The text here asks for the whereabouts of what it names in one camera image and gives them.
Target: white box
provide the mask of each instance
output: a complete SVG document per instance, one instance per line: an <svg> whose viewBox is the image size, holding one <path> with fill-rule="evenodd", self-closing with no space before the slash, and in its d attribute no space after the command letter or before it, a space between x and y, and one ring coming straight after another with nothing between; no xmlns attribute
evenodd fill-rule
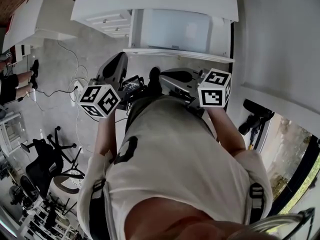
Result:
<svg viewBox="0 0 320 240"><path fill-rule="evenodd" d="M108 118L121 99L110 84L87 85L78 104L91 117Z"/></svg>
<svg viewBox="0 0 320 240"><path fill-rule="evenodd" d="M201 107L223 108L231 93L231 73L212 68L198 87Z"/></svg>

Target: office chair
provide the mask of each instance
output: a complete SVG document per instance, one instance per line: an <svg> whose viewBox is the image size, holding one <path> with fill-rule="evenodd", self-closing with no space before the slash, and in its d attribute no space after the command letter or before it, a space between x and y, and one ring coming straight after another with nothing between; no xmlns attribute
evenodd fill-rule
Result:
<svg viewBox="0 0 320 240"><path fill-rule="evenodd" d="M51 180L54 177L62 174L64 167L63 158L69 163L73 164L73 166L78 158L79 153L74 160L70 160L64 154L63 150L76 148L77 145L74 143L72 145L60 146L58 140L58 131L60 131L60 129L60 126L54 129L55 141L52 140L53 136L51 134L47 136L48 141L53 147L47 144L46 140L44 139L33 139L32 143L29 145L21 144L21 148L24 151L30 153L30 148L35 147L35 150L38 154L38 157L25 168L25 173L27 176L22 177L20 181L23 190L33 202L38 197L34 195L32 187L37 190L36 192L43 199L45 199L48 194Z"/></svg>
<svg viewBox="0 0 320 240"><path fill-rule="evenodd" d="M68 194L77 194L80 191L82 186L82 181L85 178L85 174L77 168L79 164L78 163L76 164L76 161L78 159L78 156L81 150L82 148L79 149L78 154L76 155L75 159L72 161L71 168L53 178L53 182L57 186L57 188ZM62 184L68 179L72 181L75 188L70 188Z"/></svg>

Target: floor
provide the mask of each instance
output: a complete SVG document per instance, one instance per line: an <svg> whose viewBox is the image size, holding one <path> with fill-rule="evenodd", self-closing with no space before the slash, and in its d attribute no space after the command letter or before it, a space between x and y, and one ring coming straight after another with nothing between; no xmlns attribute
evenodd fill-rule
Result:
<svg viewBox="0 0 320 240"><path fill-rule="evenodd" d="M111 38L86 26L81 29L78 38L60 41L59 43L77 55L79 65L83 65L87 69L88 80L96 76L100 66L110 57L128 47L127 38ZM43 47L33 49L28 58L25 57L23 61L14 67L14 73L26 72L35 59L39 60L38 90L44 91L48 95L56 90L66 91L77 68L75 56L59 47L56 40L47 39ZM147 84L149 82L149 71L155 66L162 71L178 67L188 67L194 70L216 68L226 71L229 65L180 57L132 55L129 56L126 77L130 78L134 75L139 75L144 78ZM83 69L79 69L77 77L86 77ZM83 152L81 152L78 162L79 169L85 172L88 159L94 150L98 123L88 117L81 108L78 112L77 106L72 103L66 93L57 92L51 97L46 97L44 94L36 92L37 103L32 101L31 98L26 97L21 102L13 102L8 105L9 110L21 113L20 122L25 130L25 139L31 141L32 139L46 138L48 134L53 134L56 126L61 126L59 136L62 144L77 144L77 148L66 150L65 154L67 156L74 158L79 147L83 147ZM125 111L117 110L116 120L126 117ZM126 120L116 124L118 148L124 138L125 125ZM37 154L35 149L32 148L28 156L23 150L19 149L9 159L14 166L24 170L36 158ZM65 162L64 167L68 169L70 165ZM51 183L50 191L63 202L71 198L70 204L73 204L77 200L77 195L62 192L56 188L53 182Z"/></svg>

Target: shorts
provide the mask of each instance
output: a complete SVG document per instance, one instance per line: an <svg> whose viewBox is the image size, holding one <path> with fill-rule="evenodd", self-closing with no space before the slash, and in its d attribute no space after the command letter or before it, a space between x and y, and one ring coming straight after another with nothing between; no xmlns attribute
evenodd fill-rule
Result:
<svg viewBox="0 0 320 240"><path fill-rule="evenodd" d="M16 99L19 80L16 74L1 79L0 104L12 102Z"/></svg>

